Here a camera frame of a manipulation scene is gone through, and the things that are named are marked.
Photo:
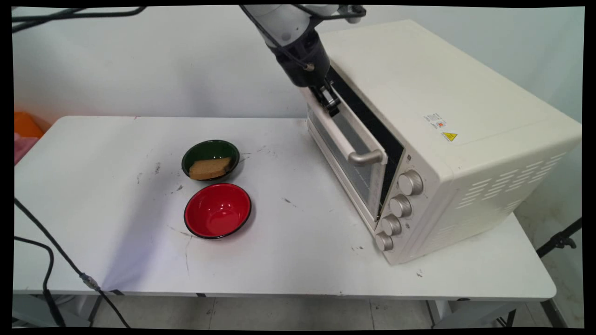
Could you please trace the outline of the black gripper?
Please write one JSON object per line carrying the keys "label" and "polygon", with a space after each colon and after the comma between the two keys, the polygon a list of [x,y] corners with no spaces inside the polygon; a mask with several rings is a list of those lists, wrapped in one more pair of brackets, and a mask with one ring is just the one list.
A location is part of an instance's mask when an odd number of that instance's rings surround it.
{"label": "black gripper", "polygon": [[284,47],[274,48],[275,59],[297,87],[311,87],[311,93],[330,117],[340,110],[341,99],[326,80],[330,60],[315,30],[306,31],[297,40]]}

